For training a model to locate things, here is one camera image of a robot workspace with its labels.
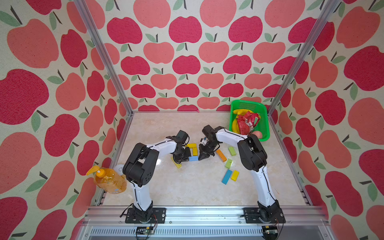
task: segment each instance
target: green block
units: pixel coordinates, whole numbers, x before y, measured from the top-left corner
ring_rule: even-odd
[[[225,167],[230,169],[231,165],[232,165],[232,159],[228,158],[227,163],[225,164]]]
[[[236,155],[236,151],[233,147],[229,147],[228,149],[232,156]]]

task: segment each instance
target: red apple print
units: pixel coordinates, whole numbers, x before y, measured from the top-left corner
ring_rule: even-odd
[[[331,228],[339,240],[358,240],[351,223],[341,215],[333,215],[331,218]]]
[[[112,18],[107,24],[107,32],[115,43],[120,44],[138,44],[143,38],[140,27],[133,19],[128,17],[123,19]]]
[[[45,150],[53,157],[63,155],[79,131],[79,122],[75,117],[69,114],[58,116],[55,124],[48,128],[45,134]]]
[[[212,98],[199,98],[197,100],[197,105],[202,109],[215,109],[220,104],[220,99],[218,97]]]
[[[87,178],[79,196],[76,198],[76,201],[72,207],[72,216],[75,218],[81,217],[87,210],[88,207],[92,204],[92,198],[96,192],[96,184],[93,182],[93,178]]]
[[[229,39],[234,43],[254,43],[259,39],[263,31],[263,23],[259,17],[241,17],[234,21],[229,28]]]
[[[71,20],[71,23],[76,28],[76,30],[78,30],[81,33],[86,33],[87,27],[85,26],[83,20],[81,19],[79,11],[77,10],[74,2],[67,3],[67,13],[68,13],[68,17]]]
[[[263,91],[263,96],[266,98],[274,98],[277,94],[277,91],[279,91],[280,87],[280,84],[273,84],[266,87]]]
[[[300,169],[303,171],[303,175],[311,183],[318,183],[320,181],[320,171],[312,160],[311,154],[307,151],[302,151],[299,154]]]
[[[364,91],[374,91],[384,86],[384,53],[376,46],[357,51],[345,64],[344,74]]]
[[[133,12],[137,20],[148,28],[163,28],[170,19],[170,7],[166,0],[135,1]]]
[[[27,178],[31,168],[40,161],[41,145],[34,135],[27,132],[15,132],[1,143],[0,154],[3,177],[7,179],[7,181],[0,182],[0,194],[3,194]]]
[[[375,183],[377,189],[384,195],[384,178],[382,169],[384,168],[384,150],[372,149],[360,155],[359,166]]]
[[[140,56],[126,57],[121,60],[121,69],[129,75],[147,75],[151,70],[148,62]]]
[[[94,137],[100,132],[104,124],[104,116],[101,108],[93,106],[91,113],[84,121],[84,132],[88,137]]]
[[[206,63],[221,63],[227,57],[229,46],[226,42],[205,42],[199,47],[199,56]]]
[[[139,109],[138,109],[139,112],[153,112],[153,111],[160,111],[156,106],[154,105],[143,105],[143,106],[140,106]]]
[[[104,155],[108,155],[112,152],[113,146],[116,143],[116,134],[113,128],[108,130],[107,136],[103,141],[103,153]]]
[[[137,98],[154,98],[156,95],[155,89],[148,84],[136,84],[131,87],[131,93]]]
[[[145,57],[153,63],[170,63],[175,50],[170,43],[147,43],[144,46]]]
[[[49,97],[45,82],[23,69],[13,69],[0,81],[0,122],[16,125],[27,121]]]
[[[264,106],[266,107],[267,111],[269,110],[269,105],[266,105],[264,104]],[[278,120],[278,114],[277,114],[277,110],[274,109],[273,110],[273,113],[272,113],[272,120],[275,124],[277,124],[277,120]]]
[[[48,210],[57,206],[67,195],[74,177],[73,164],[70,161],[59,162],[37,195],[37,207]]]
[[[362,214],[360,193],[352,186],[351,180],[346,175],[336,171],[328,172],[325,175],[325,184],[346,214],[353,217]]]
[[[45,216],[39,223],[32,240],[57,239],[67,221],[67,212],[56,210]]]
[[[51,30],[37,19],[10,30],[7,42],[13,55],[31,68],[47,68],[59,57],[59,48]]]
[[[200,61],[193,55],[180,56],[172,63],[172,68],[177,74],[196,74],[200,67]]]
[[[219,95],[222,97],[234,97],[238,98],[240,97],[244,92],[243,85],[240,83],[227,83],[226,85],[222,86],[220,90],[218,91]]]
[[[176,109],[179,101],[177,98],[157,98],[156,104],[162,109]]]
[[[128,98],[129,104],[131,105],[131,108],[134,110],[138,107],[138,102],[134,98]]]
[[[159,89],[173,89],[177,84],[177,79],[172,74],[155,74],[151,77],[151,83]]]
[[[27,210],[26,201],[21,197],[0,199],[0,217],[7,219],[0,222],[0,239],[9,239],[13,230],[24,219]]]
[[[97,29],[102,29],[105,24],[104,10],[96,0],[85,0],[92,19]]]
[[[99,151],[99,144],[96,141],[90,140],[84,144],[83,151],[77,158],[77,172],[80,175],[86,175],[99,155]]]
[[[85,99],[83,80],[76,73],[70,73],[65,82],[56,89],[56,100],[67,111],[78,109]]]
[[[101,93],[105,89],[105,83],[102,75],[99,72],[93,71],[92,75],[87,80],[87,92],[93,101],[100,98]]]
[[[47,15],[53,9],[61,8],[60,0],[52,0],[52,1],[36,1],[36,0],[26,0],[27,3],[38,13]]]
[[[315,22],[316,19],[309,17],[296,23],[288,34],[288,40],[291,43],[304,43]],[[331,44],[334,34],[333,22],[327,22],[313,44],[314,48],[319,52],[324,51]]]
[[[321,56],[313,63],[311,68],[311,81],[318,88],[327,88],[335,82],[338,75],[338,68],[328,61],[326,56]]]
[[[355,7],[341,21],[336,40],[338,43],[343,43],[346,48],[359,47],[376,33],[379,25],[379,14]]]
[[[329,125],[341,123],[346,114],[345,102],[337,96],[337,92],[334,90],[322,92],[317,97],[314,106]]]
[[[283,139],[283,143],[284,143],[285,147],[287,148],[287,151],[289,153],[289,156],[291,157],[292,162],[295,163],[296,159],[297,159],[297,152],[296,152],[296,147],[294,146],[292,139],[290,137],[285,137]]]
[[[251,69],[252,61],[248,55],[232,56],[228,58],[223,65],[224,72],[228,74],[240,73],[244,74]]]
[[[118,106],[116,102],[111,98],[108,99],[108,103],[107,105],[105,105],[105,108],[104,108],[105,122],[108,124],[113,123],[113,118],[115,117],[117,112],[118,112]]]
[[[304,146],[312,147],[316,142],[316,129],[308,118],[300,118],[296,123],[296,133],[300,136]]]
[[[273,72],[275,74],[288,74],[289,70],[291,69],[294,61],[295,61],[296,58],[294,57],[286,57],[286,58],[283,58],[281,60],[279,60],[275,66],[273,67]],[[305,82],[305,80],[307,79],[308,77],[308,74],[310,72],[310,68],[309,68],[309,65],[306,61],[304,61],[299,70],[297,71],[296,75],[295,75],[295,80],[298,84],[302,84],[303,82]]]
[[[346,168],[351,164],[351,153],[342,144],[337,134],[326,130],[319,136],[319,151],[324,155],[325,161],[336,168]]]
[[[304,0],[273,0],[266,7],[265,21],[273,28],[288,28],[299,19],[304,9]]]
[[[321,195],[320,195],[319,190],[317,190],[317,188],[315,188],[312,185],[305,185],[305,190],[307,190],[307,193],[308,193],[310,199],[312,200],[313,205],[322,207],[322,212],[325,214],[325,218],[328,220],[327,205],[321,199]]]
[[[236,14],[234,0],[204,0],[200,6],[201,20],[211,28],[227,26]]]
[[[201,34],[201,25],[195,17],[178,17],[169,25],[169,36],[176,43],[196,43]]]
[[[183,83],[175,89],[175,94],[180,98],[195,98],[199,95],[199,93],[199,88],[193,83]]]
[[[84,41],[72,29],[68,30],[68,34],[61,36],[60,48],[65,61],[74,68],[80,66],[81,61],[88,56]]]
[[[118,125],[118,127],[116,129],[116,137],[117,137],[118,141],[120,141],[122,131],[124,130],[124,127],[125,127],[125,123],[126,122],[125,122],[125,120],[123,118],[120,119],[119,125]]]
[[[196,112],[198,110],[199,109],[195,105],[183,105],[177,109],[177,111],[193,111],[193,112]]]
[[[366,220],[369,229],[376,234],[379,239],[384,239],[383,219],[384,206],[375,205],[367,211]]]

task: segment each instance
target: wooden block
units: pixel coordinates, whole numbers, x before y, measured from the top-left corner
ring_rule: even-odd
[[[197,156],[197,147],[192,148],[193,156]]]
[[[233,147],[229,147],[228,149],[232,156],[236,155],[236,151]]]
[[[232,165],[232,159],[228,158],[226,164],[225,164],[225,167],[230,169],[231,168],[231,165]]]
[[[170,158],[172,160],[172,162],[176,165],[177,168],[181,168],[181,164],[179,163],[176,163],[174,160],[173,160],[173,156],[171,156]]]
[[[219,157],[221,158],[221,160],[223,160],[223,162],[225,162],[227,160],[227,158],[224,156],[224,154],[220,151],[220,149],[218,149],[216,151],[216,153],[219,155]]]
[[[236,182],[238,176],[239,176],[239,172],[235,170],[232,174],[231,179]]]
[[[223,180],[221,182],[226,185],[228,183],[228,180],[231,177],[231,175],[232,175],[232,171],[228,169],[227,172],[225,173],[225,176],[224,176]]]

